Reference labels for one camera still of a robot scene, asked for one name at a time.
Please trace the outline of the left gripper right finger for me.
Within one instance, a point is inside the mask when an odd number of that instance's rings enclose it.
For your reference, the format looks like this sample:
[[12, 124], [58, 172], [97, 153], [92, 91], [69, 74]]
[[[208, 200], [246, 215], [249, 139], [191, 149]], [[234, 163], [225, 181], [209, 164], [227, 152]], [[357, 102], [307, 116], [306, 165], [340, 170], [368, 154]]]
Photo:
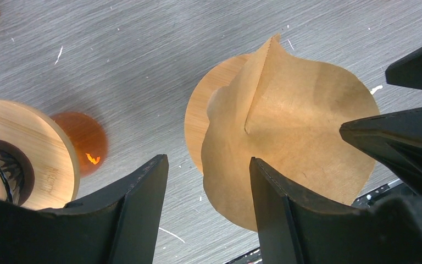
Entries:
[[264, 263], [422, 263], [422, 196], [354, 208], [260, 158], [251, 159], [249, 171]]

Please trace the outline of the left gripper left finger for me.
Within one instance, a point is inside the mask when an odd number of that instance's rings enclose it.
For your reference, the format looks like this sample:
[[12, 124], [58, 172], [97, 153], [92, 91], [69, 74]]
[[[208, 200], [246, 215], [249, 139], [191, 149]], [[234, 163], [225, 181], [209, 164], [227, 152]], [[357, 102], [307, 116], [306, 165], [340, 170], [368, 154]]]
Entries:
[[0, 263], [152, 263], [168, 169], [156, 155], [63, 208], [0, 200]]

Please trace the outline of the blue glass dripper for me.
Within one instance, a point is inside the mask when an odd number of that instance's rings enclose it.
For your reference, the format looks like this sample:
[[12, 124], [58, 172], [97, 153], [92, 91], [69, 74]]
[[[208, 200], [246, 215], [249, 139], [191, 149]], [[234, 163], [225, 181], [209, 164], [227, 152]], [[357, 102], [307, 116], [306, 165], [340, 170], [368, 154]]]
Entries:
[[19, 150], [0, 141], [0, 178], [4, 184], [7, 198], [5, 201], [21, 205], [25, 193], [25, 166]]

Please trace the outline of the orange glass carafe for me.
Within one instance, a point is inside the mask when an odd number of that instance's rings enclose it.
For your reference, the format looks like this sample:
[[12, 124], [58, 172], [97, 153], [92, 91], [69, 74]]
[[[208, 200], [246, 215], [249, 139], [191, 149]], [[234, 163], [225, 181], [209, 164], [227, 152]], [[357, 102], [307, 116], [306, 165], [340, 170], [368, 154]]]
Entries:
[[100, 169], [108, 154], [108, 139], [100, 123], [80, 112], [58, 113], [51, 119], [70, 139], [79, 161], [81, 177]]

